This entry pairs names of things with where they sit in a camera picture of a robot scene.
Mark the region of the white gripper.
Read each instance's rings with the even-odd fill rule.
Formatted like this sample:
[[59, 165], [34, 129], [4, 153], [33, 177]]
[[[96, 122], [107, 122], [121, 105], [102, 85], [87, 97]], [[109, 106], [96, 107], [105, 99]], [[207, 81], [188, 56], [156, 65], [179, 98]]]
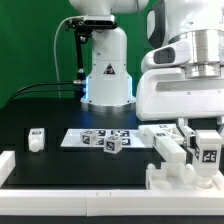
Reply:
[[224, 144], [224, 78], [186, 79], [184, 70], [152, 69], [145, 72], [137, 87], [136, 115], [142, 121], [177, 119], [190, 157], [194, 153], [191, 138], [195, 131], [187, 118], [218, 117], [218, 133]]

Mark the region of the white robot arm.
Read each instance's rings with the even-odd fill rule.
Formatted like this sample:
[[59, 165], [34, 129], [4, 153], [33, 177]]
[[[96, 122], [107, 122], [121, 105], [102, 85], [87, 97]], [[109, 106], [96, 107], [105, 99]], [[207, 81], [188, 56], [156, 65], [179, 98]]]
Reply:
[[142, 121], [224, 116], [224, 0], [158, 0], [146, 17], [151, 46], [132, 91], [124, 66], [126, 36], [115, 13], [150, 0], [69, 0], [93, 33], [85, 106], [118, 107], [133, 98]]

